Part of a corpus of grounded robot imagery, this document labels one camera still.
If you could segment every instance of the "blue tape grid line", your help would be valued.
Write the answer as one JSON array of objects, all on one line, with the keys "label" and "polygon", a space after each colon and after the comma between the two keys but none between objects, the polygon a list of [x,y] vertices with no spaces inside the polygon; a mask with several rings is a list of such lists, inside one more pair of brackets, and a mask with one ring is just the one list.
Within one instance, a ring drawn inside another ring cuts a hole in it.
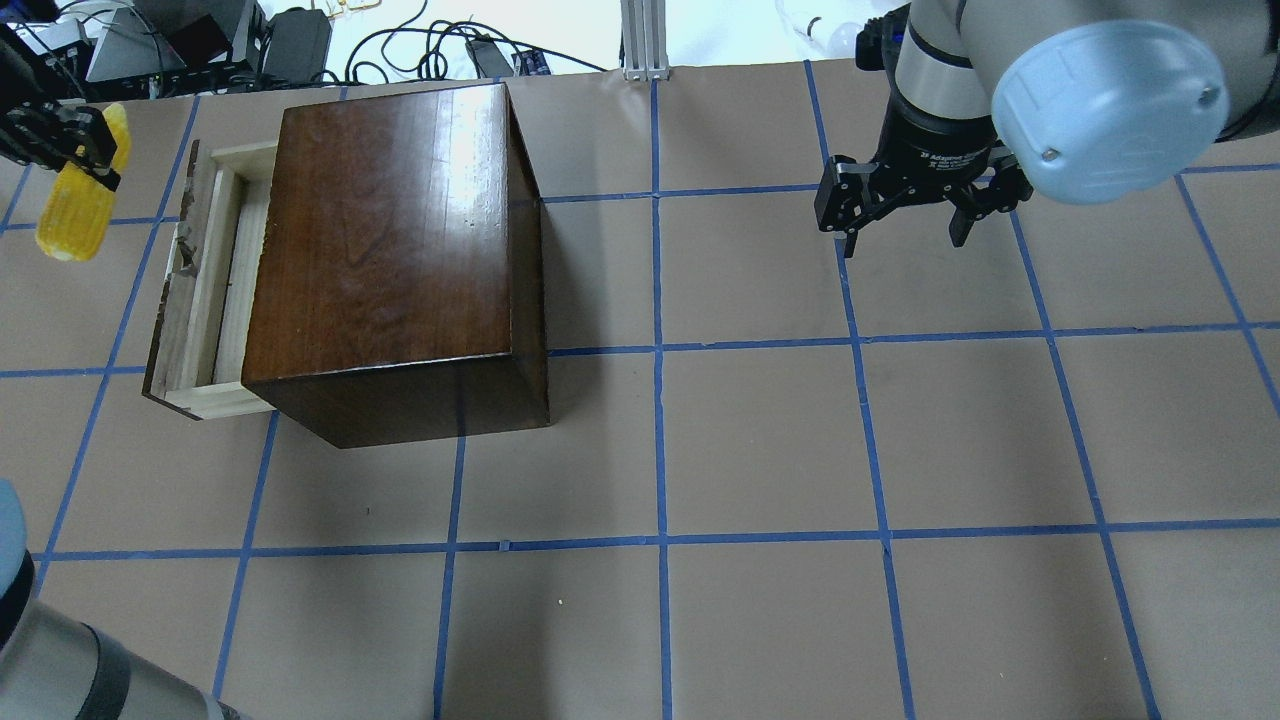
[{"label": "blue tape grid line", "polygon": [[[1243,325],[1251,331],[1280,331],[1280,322],[1251,322]],[[1208,323],[1198,325],[1155,325],[1148,328],[1114,327],[1114,328],[1055,328],[1053,336],[1064,337],[1115,337],[1115,336],[1142,336],[1142,334],[1180,334],[1180,333],[1221,333],[1240,332],[1239,323]],[[978,331],[956,333],[901,333],[883,336],[863,336],[859,342],[863,345],[877,343],[911,343],[911,342],[968,342],[984,340],[1025,340],[1044,338],[1044,331]],[[735,340],[721,342],[668,342],[663,343],[663,352],[701,352],[709,350],[767,350],[774,347],[828,347],[851,345],[847,337],[801,337],[782,340]],[[650,355],[657,352],[653,345],[614,345],[603,347],[557,347],[548,351],[550,357],[585,357],[595,355]],[[140,375],[146,372],[142,365],[116,365],[114,368],[33,368],[24,370],[0,370],[0,379],[5,378],[50,378],[50,377],[96,377],[111,375]]]},{"label": "blue tape grid line", "polygon": [[667,420],[662,406],[662,373],[664,363],[662,334],[662,210],[659,188],[662,187],[662,150],[658,124],[658,86],[659,81],[649,81],[649,146],[650,146],[650,186],[653,190],[652,231],[653,231],[653,437],[654,474],[657,475],[658,510],[658,625],[660,633],[662,661],[662,717],[672,720],[675,701],[671,678],[671,561],[667,533]]},{"label": "blue tape grid line", "polygon": [[18,178],[17,187],[13,188],[13,197],[9,199],[9,206],[5,208],[4,218],[0,218],[0,232],[9,228],[9,220],[13,219],[13,211],[18,209],[18,199],[22,197],[22,188],[27,187],[27,178],[31,177],[31,165],[22,169],[22,176]]},{"label": "blue tape grid line", "polygon": [[[1194,533],[1215,530],[1280,530],[1280,518],[1229,518],[1220,520],[1140,520],[1108,523],[1107,532],[1116,533]],[[1021,538],[1046,536],[1094,534],[1093,523],[1068,525],[996,525],[961,528],[897,528],[895,541],[943,538]],[[448,552],[553,552],[559,550],[593,550],[607,547],[659,547],[684,544],[762,544],[786,542],[881,542],[878,529],[863,530],[799,530],[780,533],[707,533],[653,536],[621,536],[564,538],[540,541],[474,541],[421,542],[396,544],[340,544],[303,547],[255,547],[250,557],[348,557],[376,555],[443,555]],[[128,560],[209,560],[239,557],[241,548],[172,548],[172,550],[90,550],[59,551],[52,555],[33,553],[41,562],[93,562]]]},{"label": "blue tape grid line", "polygon": [[[813,76],[813,69],[810,63],[805,63],[806,81],[809,85],[810,100],[813,104],[815,128],[818,132],[818,142],[823,159],[826,159],[827,138],[822,119],[822,109],[818,96],[817,85]],[[435,674],[435,707],[434,716],[440,716],[440,707],[443,701],[443,678],[444,678],[444,660],[447,655],[447,637],[448,637],[448,619],[452,606],[452,575],[453,575],[453,561],[458,552],[540,552],[540,551],[557,551],[557,550],[571,550],[571,548],[604,548],[604,547],[628,547],[628,546],[657,546],[659,548],[659,593],[660,593],[660,612],[662,612],[662,675],[663,675],[663,716],[664,720],[672,717],[672,691],[671,691],[671,625],[669,625],[669,575],[668,575],[668,560],[667,552],[669,546],[680,544],[732,544],[732,543],[772,543],[772,542],[850,542],[850,541],[876,541],[879,542],[884,548],[884,565],[886,565],[886,585],[890,594],[891,605],[891,621],[893,623],[895,630],[895,650],[899,656],[899,669],[900,680],[902,683],[904,692],[904,711],[909,719],[914,717],[914,702],[910,696],[910,678],[906,665],[906,651],[905,641],[902,638],[901,630],[901,615],[899,611],[897,591],[896,591],[896,578],[893,575],[892,568],[892,555],[891,555],[891,541],[892,539],[932,539],[932,538],[982,538],[982,537],[1029,537],[1029,536],[1059,536],[1059,534],[1092,534],[1098,533],[1103,537],[1105,551],[1107,555],[1108,569],[1112,574],[1112,580],[1116,584],[1117,601],[1121,606],[1121,615],[1125,620],[1126,635],[1130,641],[1130,650],[1135,655],[1135,666],[1139,667],[1139,682],[1143,685],[1143,696],[1147,701],[1148,714],[1152,717],[1158,717],[1158,710],[1155,706],[1155,698],[1151,692],[1149,679],[1147,679],[1146,666],[1142,661],[1140,648],[1137,643],[1137,633],[1133,628],[1132,614],[1128,609],[1128,602],[1124,597],[1123,583],[1120,583],[1119,566],[1115,562],[1115,553],[1111,548],[1110,534],[1111,533],[1142,533],[1142,532],[1196,532],[1196,530],[1226,530],[1226,529],[1280,529],[1280,518],[1261,518],[1261,519],[1220,519],[1220,520],[1188,520],[1188,521],[1138,521],[1138,523],[1107,523],[1101,511],[1101,502],[1097,498],[1096,487],[1092,482],[1092,471],[1087,473],[1087,482],[1091,486],[1091,498],[1094,501],[1096,519],[1094,524],[1073,524],[1073,525],[1029,525],[1029,527],[975,527],[975,528],[916,528],[916,529],[892,529],[888,525],[887,510],[883,501],[883,487],[879,479],[878,456],[874,452],[874,430],[870,418],[870,406],[867,401],[867,388],[865,388],[865,374],[861,369],[861,346],[877,342],[946,342],[946,341],[977,341],[977,340],[1014,340],[1014,338],[1044,338],[1051,347],[1051,355],[1055,360],[1055,370],[1059,374],[1060,388],[1064,392],[1064,402],[1068,407],[1068,413],[1073,424],[1073,433],[1076,437],[1078,450],[1082,452],[1082,461],[1088,462],[1087,454],[1084,454],[1083,436],[1079,433],[1079,425],[1075,420],[1074,406],[1071,405],[1069,388],[1066,386],[1065,373],[1061,369],[1061,361],[1056,352],[1056,337],[1087,337],[1087,336],[1128,336],[1128,334],[1156,334],[1156,333],[1190,333],[1190,332],[1243,332],[1249,340],[1251,351],[1258,363],[1260,372],[1262,373],[1263,382],[1267,386],[1268,393],[1272,402],[1276,405],[1277,413],[1280,413],[1280,397],[1277,397],[1275,383],[1267,372],[1266,364],[1262,361],[1261,352],[1257,347],[1257,342],[1253,338],[1253,329],[1280,329],[1280,322],[1262,322],[1262,323],[1249,323],[1236,300],[1234,291],[1226,278],[1225,269],[1222,268],[1217,254],[1212,246],[1208,233],[1204,231],[1203,223],[1196,210],[1196,206],[1187,191],[1185,183],[1181,176],[1176,177],[1180,192],[1183,193],[1184,201],[1187,202],[1188,210],[1196,222],[1197,231],[1201,233],[1201,238],[1206,246],[1206,251],[1219,274],[1220,282],[1224,286],[1224,291],[1228,293],[1231,301],[1233,310],[1235,310],[1238,323],[1235,324],[1204,324],[1204,325],[1169,325],[1169,327],[1155,327],[1155,328],[1078,328],[1078,329],[1053,329],[1048,323],[1047,313],[1043,309],[1043,299],[1039,293],[1038,283],[1034,277],[1034,269],[1030,264],[1030,256],[1025,247],[1025,241],[1021,237],[1020,225],[1018,225],[1016,215],[1014,215],[1015,229],[1019,237],[1020,251],[1023,252],[1023,260],[1028,270],[1029,282],[1033,286],[1034,296],[1037,300],[1038,310],[1042,315],[1042,329],[1024,329],[1024,331],[1007,331],[1007,332],[972,332],[972,333],[918,333],[918,334],[896,334],[896,336],[872,336],[863,337],[859,336],[856,331],[856,319],[854,315],[854,307],[851,301],[851,295],[849,291],[849,277],[847,269],[842,260],[838,260],[837,249],[837,261],[840,263],[840,275],[844,300],[846,302],[846,319],[850,323],[850,337],[828,337],[828,338],[796,338],[796,340],[776,340],[776,341],[737,341],[737,342],[717,342],[717,343],[673,343],[664,345],[662,341],[662,277],[660,277],[660,213],[659,213],[659,200],[666,197],[687,197],[687,196],[708,196],[708,195],[746,195],[746,193],[765,193],[765,192],[801,192],[813,191],[817,184],[777,184],[777,186],[759,186],[759,187],[727,187],[727,188],[700,188],[700,190],[673,190],[663,191],[659,188],[659,142],[658,142],[658,86],[652,83],[650,87],[650,133],[653,143],[653,158],[652,158],[652,190],[649,192],[632,192],[632,193],[611,193],[611,195],[580,195],[580,196],[561,196],[547,199],[547,202],[584,202],[584,201],[600,201],[600,200],[640,200],[649,199],[653,208],[653,245],[654,245],[654,334],[655,345],[653,346],[618,346],[618,347],[586,347],[586,348],[559,348],[550,351],[552,356],[580,356],[580,355],[613,355],[613,354],[653,354],[655,357],[654,364],[654,409],[655,409],[655,450],[658,451],[658,466],[657,466],[657,492],[658,492],[658,534],[655,536],[627,536],[627,537],[600,537],[600,538],[572,538],[572,539],[547,539],[547,541],[515,541],[515,542],[458,542],[457,541],[457,521],[461,502],[461,483],[462,483],[462,468],[465,457],[465,439],[460,441],[457,457],[456,457],[456,474],[454,474],[454,488],[453,488],[453,503],[451,506],[451,524],[449,524],[449,537],[448,542],[444,543],[407,543],[407,544],[366,544],[366,546],[334,546],[334,547],[252,547],[252,538],[256,530],[256,519],[262,498],[264,483],[268,474],[268,468],[270,462],[270,454],[274,446],[275,432],[278,427],[278,414],[273,414],[271,421],[268,428],[268,437],[264,441],[262,459],[259,469],[257,484],[255,487],[253,501],[251,503],[250,518],[246,525],[244,542],[241,548],[174,548],[174,550],[141,550],[141,551],[56,551],[56,538],[60,533],[63,521],[65,520],[65,514],[69,507],[72,496],[74,493],[76,479],[78,478],[79,470],[83,466],[84,455],[90,445],[93,428],[99,413],[101,410],[102,400],[105,397],[105,391],[109,384],[109,379],[114,374],[138,374],[145,369],[141,366],[115,366],[115,359],[119,354],[120,345],[123,342],[124,328],[132,314],[133,304],[137,300],[138,288],[141,286],[141,279],[145,273],[147,259],[154,249],[156,232],[159,224],[177,222],[178,218],[163,215],[163,210],[168,204],[168,199],[173,191],[174,182],[177,179],[178,170],[180,168],[180,159],[183,150],[189,142],[189,135],[195,124],[196,113],[198,109],[200,99],[196,97],[191,113],[188,115],[187,127],[183,133],[182,145],[178,151],[178,158],[174,160],[174,165],[170,169],[169,179],[164,191],[164,200],[161,201],[160,210],[156,217],[152,218],[123,218],[113,219],[113,225],[134,225],[134,224],[151,224],[151,234],[147,240],[147,245],[143,250],[143,256],[140,261],[137,273],[134,275],[134,283],[129,295],[129,300],[125,305],[120,324],[116,331],[116,337],[113,343],[111,355],[109,357],[108,365],[102,368],[67,368],[67,369],[33,369],[33,370],[4,370],[0,372],[0,379],[3,378],[24,378],[24,377],[97,377],[101,375],[101,382],[99,386],[99,393],[95,398],[93,407],[90,413],[88,421],[86,423],[86,429],[81,439],[81,445],[77,452],[76,464],[73,465],[70,479],[68,482],[67,491],[63,496],[61,503],[59,506],[59,514],[54,523],[54,529],[50,533],[50,542],[46,544],[45,552],[35,553],[36,560],[41,561],[41,571],[38,575],[38,582],[42,583],[45,579],[45,573],[51,562],[59,561],[127,561],[127,560],[178,560],[178,559],[239,559],[239,565],[237,569],[237,579],[233,589],[233,597],[230,606],[228,609],[228,620],[224,629],[223,646],[219,655],[218,671],[215,676],[215,693],[221,692],[221,685],[225,676],[227,660],[229,657],[233,634],[234,634],[234,620],[238,611],[239,596],[243,589],[244,574],[247,570],[247,562],[252,557],[333,557],[333,556],[372,556],[372,555],[404,555],[404,553],[444,553],[445,555],[445,577],[444,588],[442,594],[442,607],[440,607],[440,629],[438,637],[438,656],[436,656],[436,674]],[[1207,168],[1188,168],[1183,170],[1183,174],[1201,174],[1201,173],[1224,173],[1224,172],[1258,172],[1258,170],[1277,170],[1280,164],[1267,164],[1267,165],[1222,165],[1222,167],[1207,167]],[[22,188],[27,183],[27,178],[31,174],[31,168],[24,169],[22,178],[17,186],[14,196],[5,210],[3,220],[0,220],[0,232],[5,229],[33,229],[33,223],[20,223],[9,224],[13,213],[15,211]],[[812,347],[812,346],[840,346],[849,345],[854,350],[855,356],[855,370],[858,375],[858,391],[859,402],[863,410],[864,420],[864,433],[867,436],[869,446],[869,462],[873,469],[873,489],[877,496],[877,529],[861,529],[861,530],[823,530],[823,532],[792,532],[792,533],[724,533],[724,534],[685,534],[685,536],[671,536],[667,532],[667,497],[666,497],[666,457],[664,457],[664,420],[662,411],[662,355],[667,351],[682,352],[682,351],[707,351],[707,350],[746,350],[746,348],[764,348],[764,347]]]},{"label": "blue tape grid line", "polygon": [[453,454],[453,495],[449,500],[449,534],[444,547],[444,582],[440,588],[440,625],[435,639],[435,679],[431,717],[444,712],[444,661],[449,648],[449,618],[453,610],[453,568],[458,556],[458,515],[462,512],[462,474],[466,468],[467,438],[460,437]]},{"label": "blue tape grid line", "polygon": [[1253,328],[1249,325],[1248,318],[1244,315],[1244,306],[1240,305],[1240,299],[1235,295],[1235,290],[1231,287],[1231,281],[1226,277],[1226,268],[1222,265],[1222,260],[1217,256],[1217,250],[1213,247],[1213,241],[1208,236],[1208,231],[1204,228],[1204,220],[1201,218],[1199,210],[1196,208],[1196,201],[1192,199],[1192,193],[1187,190],[1187,182],[1183,181],[1181,176],[1174,178],[1178,183],[1178,192],[1183,196],[1183,202],[1187,205],[1187,211],[1192,217],[1192,222],[1196,224],[1196,232],[1199,233],[1201,242],[1204,245],[1204,254],[1208,255],[1210,263],[1213,265],[1213,272],[1217,273],[1217,279],[1222,284],[1222,292],[1226,293],[1228,302],[1231,304],[1231,311],[1235,313],[1235,322],[1238,323],[1233,329],[1239,329],[1244,334],[1244,341],[1249,346],[1249,352],[1253,355],[1253,361],[1258,365],[1258,373],[1262,375],[1262,384],[1267,388],[1267,395],[1271,397],[1271,407],[1275,409],[1276,415],[1280,415],[1280,393],[1276,392],[1275,379],[1267,370],[1267,363],[1262,357],[1262,348],[1258,347],[1258,338],[1253,334]]},{"label": "blue tape grid line", "polygon": [[[805,78],[809,85],[809,100],[813,104],[813,119],[818,131],[818,149],[822,163],[827,161],[827,128],[822,120],[822,102],[818,97],[818,85],[813,77],[813,64],[805,60]],[[858,386],[858,407],[863,420],[863,438],[867,443],[867,460],[870,466],[872,493],[876,498],[876,532],[881,542],[881,559],[884,566],[884,589],[888,596],[890,625],[893,632],[893,653],[897,659],[897,676],[902,693],[902,714],[906,720],[915,720],[915,697],[911,693],[911,669],[906,660],[906,634],[902,630],[902,609],[897,596],[897,571],[893,566],[893,530],[888,521],[888,509],[884,503],[884,486],[881,479],[879,454],[876,446],[876,425],[872,420],[872,405],[867,393],[867,372],[863,363],[863,340],[858,332],[858,315],[854,313],[852,293],[849,290],[849,266],[845,264],[841,241],[835,241],[835,260],[840,270],[840,292],[845,304],[845,320],[849,324],[850,347],[854,355],[854,378]]]},{"label": "blue tape grid line", "polygon": [[227,679],[227,661],[232,655],[232,641],[236,638],[236,619],[239,616],[239,601],[244,591],[244,575],[253,548],[253,536],[257,533],[257,516],[262,509],[262,491],[266,488],[266,473],[271,465],[271,451],[275,448],[275,433],[280,427],[280,411],[271,413],[266,425],[266,438],[262,439],[262,459],[257,465],[257,479],[253,483],[253,500],[248,506],[248,519],[244,521],[244,539],[241,541],[239,562],[236,565],[236,584],[232,585],[232,600],[227,607],[227,623],[223,625],[223,642],[218,650],[218,669],[214,671],[214,697],[223,697],[223,682]]},{"label": "blue tape grid line", "polygon": [[[115,340],[111,342],[111,352],[106,359],[106,365],[104,366],[102,379],[97,386],[97,395],[93,397],[93,406],[90,410],[88,420],[84,423],[84,433],[81,436],[79,447],[76,450],[76,461],[72,464],[70,475],[67,479],[67,488],[63,491],[61,501],[58,505],[58,515],[54,518],[54,524],[49,530],[49,541],[45,543],[45,555],[52,555],[58,548],[58,538],[61,534],[63,524],[67,521],[67,512],[70,509],[72,497],[76,495],[76,486],[79,483],[81,470],[84,468],[84,456],[88,452],[90,442],[93,437],[93,428],[97,427],[97,418],[102,411],[102,400],[106,397],[106,388],[111,382],[113,369],[115,368],[115,361],[120,355],[120,346],[124,343],[124,331],[129,324],[129,315],[133,313],[133,305],[138,300],[138,291],[142,287],[142,278],[146,275],[147,261],[151,258],[151,249],[155,246],[156,233],[160,231],[160,224],[164,220],[164,210],[169,204],[169,196],[173,193],[174,182],[178,178],[178,169],[182,167],[183,151],[187,143],[191,142],[191,131],[196,124],[196,113],[200,110],[200,97],[195,97],[191,102],[191,110],[187,114],[187,126],[183,128],[182,140],[178,143],[177,156],[173,159],[173,164],[169,168],[169,177],[165,181],[164,192],[160,196],[160,205],[156,208],[156,214],[151,218],[151,232],[147,234],[146,246],[142,249],[142,256],[138,259],[137,270],[133,273],[133,284],[129,288],[129,297],[124,302],[124,310],[120,314],[120,322],[115,329]],[[10,205],[17,204],[18,196],[15,193],[14,200]],[[36,575],[36,593],[40,593],[40,588],[45,584],[45,578],[49,575],[50,565],[42,562],[40,570]]]},{"label": "blue tape grid line", "polygon": [[[812,67],[809,69],[809,77],[813,77]],[[817,87],[810,87],[810,97],[814,97]],[[819,145],[823,151],[823,163],[827,159],[827,138],[826,133],[819,133]],[[1183,176],[1197,176],[1208,173],[1256,173],[1256,172],[1275,172],[1280,170],[1280,163],[1263,164],[1263,165],[1207,165],[1198,168],[1185,168],[1180,170],[1175,177]],[[760,184],[760,186],[736,186],[736,187],[699,187],[689,190],[660,190],[654,187],[650,191],[636,191],[636,192],[600,192],[600,193],[586,193],[586,195],[553,195],[549,197],[543,197],[543,202],[549,205],[556,205],[561,202],[604,202],[612,200],[645,200],[649,197],[696,197],[705,195],[759,195],[768,192],[812,192],[818,190],[818,183],[795,183],[795,184]]]},{"label": "blue tape grid line", "polygon": [[1027,281],[1032,287],[1032,297],[1036,300],[1036,310],[1039,314],[1041,324],[1044,329],[1044,342],[1048,346],[1050,360],[1053,363],[1053,374],[1057,375],[1057,387],[1062,395],[1062,406],[1066,410],[1066,419],[1071,427],[1071,437],[1075,441],[1075,452],[1079,456],[1080,471],[1084,475],[1084,484],[1089,492],[1089,502],[1093,506],[1093,520],[1098,537],[1102,541],[1102,552],[1106,556],[1107,570],[1111,574],[1111,585],[1115,589],[1116,605],[1120,609],[1120,621],[1124,624],[1125,637],[1129,641],[1129,653],[1133,656],[1134,669],[1138,674],[1138,685],[1142,688],[1142,698],[1147,706],[1149,720],[1160,720],[1160,707],[1156,705],[1156,693],[1151,685],[1151,676],[1147,673],[1147,661],[1142,653],[1142,644],[1138,641],[1138,629],[1133,621],[1133,612],[1129,609],[1129,594],[1124,587],[1124,578],[1120,575],[1120,564],[1116,560],[1115,546],[1111,542],[1111,532],[1107,528],[1106,512],[1102,509],[1102,498],[1098,495],[1098,486],[1093,477],[1093,465],[1089,461],[1089,451],[1084,446],[1084,433],[1080,429],[1080,420],[1075,413],[1075,401],[1071,398],[1071,388],[1066,379],[1066,370],[1062,366],[1062,357],[1059,354],[1057,340],[1055,338],[1053,324],[1050,320],[1048,310],[1044,305],[1044,296],[1041,292],[1039,281],[1036,277],[1036,266],[1032,263],[1030,250],[1023,234],[1023,224],[1016,211],[1009,214],[1014,225],[1014,237],[1018,240],[1018,251],[1023,256],[1023,265],[1027,269]]}]

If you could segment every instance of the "wooden cabinet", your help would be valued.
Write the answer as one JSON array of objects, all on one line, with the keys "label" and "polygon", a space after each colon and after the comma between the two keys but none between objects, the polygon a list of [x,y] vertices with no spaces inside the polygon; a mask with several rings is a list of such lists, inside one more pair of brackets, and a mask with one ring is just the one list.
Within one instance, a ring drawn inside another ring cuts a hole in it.
[{"label": "wooden cabinet", "polygon": [[276,147],[195,156],[146,395],[276,407],[338,447],[549,421],[540,204],[503,86],[294,108]]}]

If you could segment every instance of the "open drawer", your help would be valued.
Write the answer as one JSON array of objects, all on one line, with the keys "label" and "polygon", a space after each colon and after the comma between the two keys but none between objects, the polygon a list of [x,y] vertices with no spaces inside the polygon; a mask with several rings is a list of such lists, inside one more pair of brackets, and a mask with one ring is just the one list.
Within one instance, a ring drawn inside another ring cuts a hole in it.
[{"label": "open drawer", "polygon": [[192,145],[142,395],[196,419],[271,410],[241,384],[275,142]]},{"label": "open drawer", "polygon": [[538,186],[506,87],[291,108],[278,143],[191,155],[143,395],[274,407],[337,447],[548,424]]}]

